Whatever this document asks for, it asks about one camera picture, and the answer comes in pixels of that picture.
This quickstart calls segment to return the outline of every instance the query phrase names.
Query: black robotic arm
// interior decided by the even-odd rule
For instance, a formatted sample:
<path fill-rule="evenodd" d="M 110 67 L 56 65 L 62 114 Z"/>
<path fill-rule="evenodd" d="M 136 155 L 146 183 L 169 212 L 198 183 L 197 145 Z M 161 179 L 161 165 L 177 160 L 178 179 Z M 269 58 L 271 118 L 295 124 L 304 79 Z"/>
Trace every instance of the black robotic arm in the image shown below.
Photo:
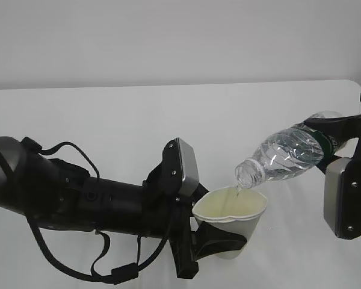
<path fill-rule="evenodd" d="M 52 155 L 64 145 L 73 146 L 91 164 L 96 177 L 82 167 L 44 155 Z M 49 150 L 25 137 L 21 142 L 0 137 L 0 207 L 25 215 L 35 240 L 46 259 L 58 270 L 74 278 L 119 284 L 138 277 L 150 265 L 167 241 L 170 242 L 178 278 L 192 279 L 198 272 L 197 260 L 204 256 L 242 248 L 247 240 L 219 230 L 205 222 L 196 232 L 190 228 L 191 209 L 205 193 L 199 183 L 197 164 L 191 146 L 176 138 L 166 144 L 162 161 L 142 185 L 101 179 L 90 159 L 68 142 Z M 160 238 L 154 253 L 144 262 L 112 269 L 101 276 L 74 271 L 49 251 L 39 228 L 49 230 L 95 231 L 110 247 L 103 231 Z"/>

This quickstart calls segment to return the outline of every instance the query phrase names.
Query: plastic bottle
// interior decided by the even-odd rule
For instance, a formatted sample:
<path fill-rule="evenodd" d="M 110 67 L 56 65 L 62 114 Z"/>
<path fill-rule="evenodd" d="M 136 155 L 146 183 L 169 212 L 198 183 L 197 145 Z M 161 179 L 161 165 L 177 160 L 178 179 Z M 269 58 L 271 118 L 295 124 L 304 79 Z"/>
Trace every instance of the plastic bottle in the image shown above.
<path fill-rule="evenodd" d="M 323 111 L 310 118 L 342 117 Z M 269 136 L 251 158 L 235 169 L 238 188 L 252 188 L 265 181 L 278 181 L 301 175 L 323 158 L 333 155 L 345 142 L 309 128 L 303 122 Z"/>

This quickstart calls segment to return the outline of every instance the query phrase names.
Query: robotic arm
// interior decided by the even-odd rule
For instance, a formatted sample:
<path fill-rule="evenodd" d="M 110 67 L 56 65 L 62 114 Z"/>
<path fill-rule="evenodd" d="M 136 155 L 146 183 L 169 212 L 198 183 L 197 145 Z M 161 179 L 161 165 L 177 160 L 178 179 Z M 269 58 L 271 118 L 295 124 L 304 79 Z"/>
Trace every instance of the robotic arm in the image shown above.
<path fill-rule="evenodd" d="M 91 177 L 82 167 L 44 157 L 64 145 L 77 149 L 97 177 Z M 137 278 L 138 272 L 155 260 L 167 241 L 177 276 L 185 279 L 192 279 L 198 272 L 198 259 L 242 248 L 247 242 L 245 237 L 208 223 L 202 222 L 196 232 L 191 230 L 192 206 L 207 192 L 199 183 L 194 151 L 180 138 L 166 144 L 162 161 L 139 186 L 101 179 L 95 165 L 73 143 L 64 142 L 43 150 L 28 137 L 21 142 L 0 137 L 0 207 L 25 215 L 46 259 L 56 269 L 80 280 L 119 284 Z M 110 247 L 110 238 L 103 231 L 137 235 L 137 261 L 112 269 L 106 276 L 95 271 L 95 262 L 90 275 L 74 271 L 55 259 L 39 228 L 100 234 L 105 245 L 95 262 Z M 141 237 L 161 239 L 154 253 L 142 263 Z"/>
<path fill-rule="evenodd" d="M 336 139 L 359 138 L 352 158 L 333 156 L 317 165 L 326 175 L 325 221 L 337 237 L 357 238 L 361 236 L 361 114 L 338 119 L 308 119 L 305 124 Z"/>

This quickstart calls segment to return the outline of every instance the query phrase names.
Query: cup rim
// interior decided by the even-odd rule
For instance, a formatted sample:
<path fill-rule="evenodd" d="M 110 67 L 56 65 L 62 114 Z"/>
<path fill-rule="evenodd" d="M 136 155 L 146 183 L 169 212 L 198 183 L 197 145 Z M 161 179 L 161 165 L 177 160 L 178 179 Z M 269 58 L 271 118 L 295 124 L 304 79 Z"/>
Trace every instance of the cup rim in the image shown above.
<path fill-rule="evenodd" d="M 202 198 L 200 198 L 200 200 L 198 202 L 200 202 L 201 200 L 203 200 L 208 194 L 210 193 L 213 193 L 215 191 L 218 191 L 218 190 L 223 190 L 225 188 L 232 188 L 232 187 L 223 187 L 223 188 L 219 188 L 217 190 L 214 190 L 214 191 L 209 191 L 208 193 L 206 193 Z M 262 209 L 262 211 L 256 213 L 256 214 L 251 214 L 251 215 L 247 215 L 245 217 L 238 217 L 238 216 L 232 216 L 232 215 L 228 215 L 228 216 L 224 216 L 224 217 L 209 217 L 209 218 L 206 218 L 206 217 L 203 217 L 201 216 L 200 214 L 198 213 L 195 213 L 194 212 L 194 209 L 195 209 L 195 206 L 197 206 L 198 202 L 195 204 L 194 208 L 191 210 L 191 212 L 193 213 L 194 217 L 197 218 L 198 220 L 201 220 L 201 221 L 205 221 L 205 222 L 208 222 L 208 223 L 230 223 L 230 222 L 234 222 L 234 221 L 249 221 L 249 220 L 253 220 L 259 216 L 261 216 L 266 208 L 267 208 L 267 205 L 268 205 L 268 198 L 265 197 L 264 194 L 258 192 L 258 191 L 255 191 L 256 193 L 260 194 L 265 200 L 266 200 L 266 203 L 265 203 L 265 206 L 264 208 Z"/>

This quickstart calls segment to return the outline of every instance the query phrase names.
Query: bottle neck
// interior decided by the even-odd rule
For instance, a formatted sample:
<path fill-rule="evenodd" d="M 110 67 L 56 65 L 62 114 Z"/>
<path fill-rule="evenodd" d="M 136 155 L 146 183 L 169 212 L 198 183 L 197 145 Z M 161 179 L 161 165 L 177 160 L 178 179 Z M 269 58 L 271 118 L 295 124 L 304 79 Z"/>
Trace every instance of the bottle neck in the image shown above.
<path fill-rule="evenodd" d="M 242 188 L 252 188 L 266 181 L 264 168 L 252 158 L 239 164 L 235 169 L 235 175 L 238 186 Z"/>

